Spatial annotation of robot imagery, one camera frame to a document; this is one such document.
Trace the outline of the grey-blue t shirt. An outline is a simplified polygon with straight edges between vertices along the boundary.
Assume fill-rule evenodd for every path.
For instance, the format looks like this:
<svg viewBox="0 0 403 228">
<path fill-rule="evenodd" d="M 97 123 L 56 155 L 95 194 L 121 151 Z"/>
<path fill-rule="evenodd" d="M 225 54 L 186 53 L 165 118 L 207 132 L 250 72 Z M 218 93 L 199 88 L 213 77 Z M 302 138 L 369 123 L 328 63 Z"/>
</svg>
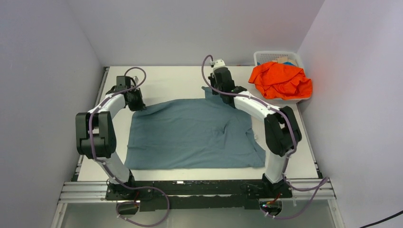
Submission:
<svg viewBox="0 0 403 228">
<path fill-rule="evenodd" d="M 266 153 L 249 114 L 204 88 L 204 98 L 177 99 L 132 116 L 125 166 L 132 170 L 260 168 Z"/>
</svg>

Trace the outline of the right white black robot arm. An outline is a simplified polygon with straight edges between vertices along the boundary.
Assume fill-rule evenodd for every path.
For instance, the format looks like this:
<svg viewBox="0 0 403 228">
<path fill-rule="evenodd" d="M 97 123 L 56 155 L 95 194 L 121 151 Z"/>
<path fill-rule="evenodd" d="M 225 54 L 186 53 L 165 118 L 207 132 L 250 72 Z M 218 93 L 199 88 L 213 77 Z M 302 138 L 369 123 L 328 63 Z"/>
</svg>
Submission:
<svg viewBox="0 0 403 228">
<path fill-rule="evenodd" d="M 226 66 L 214 66 L 209 81 L 214 95 L 222 101 L 263 122 L 265 142 L 269 149 L 269 162 L 266 164 L 262 192 L 274 197 L 284 183 L 285 171 L 291 154 L 302 138 L 292 108 L 271 105 L 250 93 L 242 86 L 236 86 Z"/>
</svg>

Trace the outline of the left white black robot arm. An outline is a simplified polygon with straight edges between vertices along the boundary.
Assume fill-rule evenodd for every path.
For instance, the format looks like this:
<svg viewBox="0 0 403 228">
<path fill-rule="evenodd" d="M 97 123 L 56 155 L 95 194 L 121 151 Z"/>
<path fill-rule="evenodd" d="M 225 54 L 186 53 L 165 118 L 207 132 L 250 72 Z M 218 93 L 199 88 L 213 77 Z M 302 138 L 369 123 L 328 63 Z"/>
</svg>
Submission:
<svg viewBox="0 0 403 228">
<path fill-rule="evenodd" d="M 111 187 L 126 200 L 136 195 L 137 187 L 132 172 L 117 154 L 113 119 L 125 108 L 131 111 L 145 109 L 140 85 L 137 77 L 118 76 L 116 85 L 99 104 L 75 117 L 78 153 L 96 162 L 107 174 Z"/>
</svg>

